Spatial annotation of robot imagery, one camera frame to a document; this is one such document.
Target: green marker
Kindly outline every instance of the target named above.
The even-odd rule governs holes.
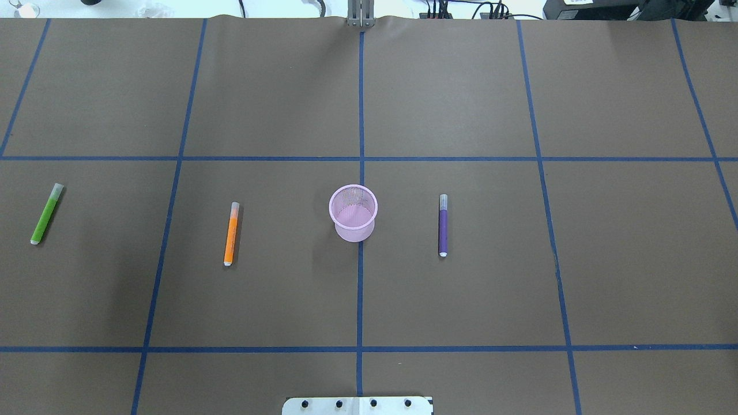
[[[38,219],[36,230],[33,231],[33,236],[31,236],[31,245],[38,245],[44,237],[44,231],[46,230],[46,226],[49,224],[51,214],[54,213],[56,202],[59,201],[59,195],[61,195],[61,189],[63,188],[64,186],[59,183],[54,184],[54,188],[51,190],[51,195],[49,195],[49,200],[46,202],[46,207],[44,207],[44,212],[41,214],[41,218]]]

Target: purple marker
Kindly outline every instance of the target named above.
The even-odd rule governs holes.
[[[449,195],[441,195],[438,206],[438,254],[442,258],[449,255]]]

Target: blue tape line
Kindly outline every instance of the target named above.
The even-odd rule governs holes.
[[[28,89],[28,83],[31,81],[31,75],[33,75],[33,70],[36,68],[36,62],[38,62],[38,56],[41,54],[41,48],[44,46],[44,41],[46,40],[46,34],[49,32],[49,26],[51,25],[51,19],[48,18],[46,20],[46,24],[44,25],[44,31],[41,32],[41,38],[38,39],[38,46],[36,47],[36,52],[33,54],[33,59],[31,60],[31,64],[28,67],[28,72],[26,73],[26,79],[23,81],[23,86],[21,87],[21,93],[18,94],[18,100],[15,102],[15,108],[13,108],[13,114],[10,115],[10,122],[7,124],[7,129],[5,130],[5,136],[2,139],[2,144],[0,144],[0,156],[5,153],[5,148],[7,147],[7,142],[10,140],[10,133],[13,131],[13,125],[15,125],[15,119],[18,116],[18,111],[21,109],[21,103],[23,102],[23,96],[26,94],[26,89]]]
[[[710,157],[541,157],[545,162],[712,162]]]
[[[567,351],[567,346],[365,346],[364,353],[489,353]]]
[[[364,185],[364,32],[359,33],[359,184]]]
[[[353,346],[149,347],[149,353],[354,353]]]
[[[677,42],[677,51],[679,52],[679,59],[682,62],[682,69],[684,70],[684,77],[687,80],[687,86],[689,87],[689,93],[692,94],[692,100],[694,101],[694,107],[697,109],[697,115],[700,117],[700,124],[702,124],[702,131],[705,133],[705,140],[707,140],[707,146],[710,148],[710,154],[715,163],[715,170],[717,176],[720,179],[720,185],[723,187],[723,193],[725,194],[725,200],[728,203],[728,209],[731,211],[733,216],[733,225],[738,230],[738,214],[736,214],[735,206],[733,205],[733,199],[731,198],[731,192],[728,190],[728,184],[725,183],[725,177],[723,176],[723,170],[720,168],[720,161],[717,158],[717,152],[715,146],[712,143],[710,137],[710,131],[707,129],[707,122],[705,121],[705,115],[702,113],[702,106],[700,106],[700,100],[697,99],[697,93],[694,90],[692,84],[692,77],[689,76],[689,69],[687,69],[687,61],[684,58],[684,51],[682,50],[682,42],[679,39],[679,31],[677,30],[677,21],[672,18],[672,32],[674,32],[674,40]]]
[[[0,353],[141,353],[142,349],[116,346],[0,346]]]
[[[738,344],[610,344],[571,346],[570,349],[572,351],[738,350]]]
[[[561,268],[559,267],[559,252],[556,248],[556,236],[554,235],[554,222],[551,218],[551,206],[548,202],[548,188],[546,186],[545,172],[543,171],[543,157],[541,154],[541,145],[538,138],[538,126],[536,123],[536,112],[533,107],[533,93],[531,91],[531,79],[528,74],[528,61],[525,58],[525,43],[523,41],[523,28],[520,21],[516,21],[517,37],[520,43],[520,59],[523,65],[523,77],[525,78],[525,93],[528,96],[528,112],[531,115],[531,128],[533,130],[533,141],[536,147],[536,158],[538,161],[538,175],[541,180],[541,191],[543,193],[543,207],[546,212],[546,222],[548,224],[548,239],[551,243],[551,251],[553,252],[553,262],[556,267],[556,285],[559,290],[559,308],[561,309],[561,320],[564,326],[564,339],[566,346],[571,346],[571,334],[569,332],[569,317],[566,312],[566,300],[564,298],[564,284],[561,279]],[[569,375],[571,377],[571,389],[574,398],[574,409],[576,415],[582,415],[582,404],[579,399],[579,384],[576,379],[576,367],[574,365],[574,353],[567,351],[569,360]]]
[[[537,162],[537,157],[364,157],[365,162]],[[713,162],[712,157],[568,157],[543,156],[544,162]],[[720,162],[738,162],[738,157],[718,157]],[[0,156],[6,161],[177,161],[177,156]],[[184,156],[185,162],[361,162],[352,156]]]
[[[368,162],[534,162],[536,157],[365,157]]]
[[[177,161],[177,156],[3,156],[7,161],[109,161],[109,162],[147,162]]]
[[[162,237],[162,247],[159,250],[159,263],[156,266],[156,277],[154,279],[154,290],[151,294],[151,304],[148,309],[148,319],[146,320],[146,332],[143,340],[143,350],[141,351],[141,361],[139,363],[139,372],[136,378],[136,389],[134,390],[134,401],[131,404],[131,415],[138,412],[139,398],[141,397],[141,386],[143,384],[143,375],[146,370],[146,357],[148,347],[151,341],[151,329],[154,326],[154,313],[156,312],[156,299],[159,296],[159,285],[162,282],[162,270],[164,269],[164,257],[167,252],[167,243],[169,240],[169,229],[172,224],[172,214],[174,212],[174,202],[176,201],[177,188],[179,186],[179,174],[182,171],[182,157],[185,155],[185,145],[187,144],[187,131],[190,124],[190,113],[192,112],[192,103],[195,99],[195,89],[197,86],[197,75],[200,70],[200,59],[202,57],[202,47],[205,42],[205,31],[207,29],[207,19],[202,19],[202,28],[200,29],[200,42],[197,47],[197,57],[195,58],[195,69],[192,75],[192,84],[190,85],[190,98],[187,100],[187,111],[184,114],[184,125],[182,126],[182,139],[179,143],[179,155],[177,156],[177,166],[174,170],[174,180],[172,181],[172,191],[169,196],[169,208],[167,209],[167,220],[164,225],[164,236]]]
[[[150,346],[147,353],[289,354],[355,353],[354,346]],[[700,351],[738,350],[738,343],[654,343],[544,346],[363,346],[362,353],[529,353],[533,351]],[[0,353],[141,353],[143,347],[118,346],[0,346]]]
[[[359,184],[365,183],[364,152],[364,32],[359,33]],[[364,242],[359,242],[356,266],[356,395],[364,394]]]
[[[359,157],[289,157],[289,156],[185,156],[184,161],[238,162],[358,162]]]

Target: marker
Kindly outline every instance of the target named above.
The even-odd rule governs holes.
[[[449,255],[449,195],[442,194],[438,206],[438,255]]]
[[[36,229],[33,231],[33,236],[31,236],[31,245],[38,245],[44,237],[44,231],[46,231],[49,219],[51,219],[51,215],[54,213],[56,202],[59,201],[59,195],[61,195],[61,189],[63,188],[64,186],[59,183],[54,184],[54,188],[51,190],[51,194],[49,195],[49,200],[46,201],[46,207],[44,207],[44,211],[41,212],[41,218],[38,219]]]
[[[228,238],[226,239],[226,255],[223,257],[223,265],[230,267],[233,264],[233,250],[235,249],[235,230],[238,227],[238,202],[231,203],[231,217],[228,221]]]

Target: pencil cup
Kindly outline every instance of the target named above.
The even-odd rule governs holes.
[[[338,236],[349,242],[361,242],[371,235],[376,211],[374,193],[360,185],[343,186],[328,203]]]

